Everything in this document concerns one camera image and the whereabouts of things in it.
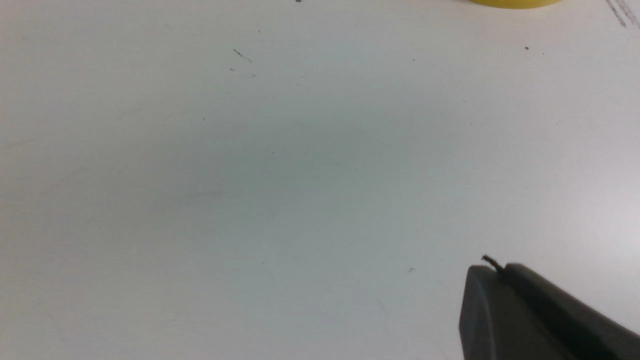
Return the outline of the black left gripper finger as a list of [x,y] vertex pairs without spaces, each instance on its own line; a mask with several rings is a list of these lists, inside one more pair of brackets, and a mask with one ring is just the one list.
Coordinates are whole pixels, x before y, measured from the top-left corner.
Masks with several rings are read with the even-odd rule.
[[469,266],[458,323],[466,360],[637,360],[637,333],[520,263]]

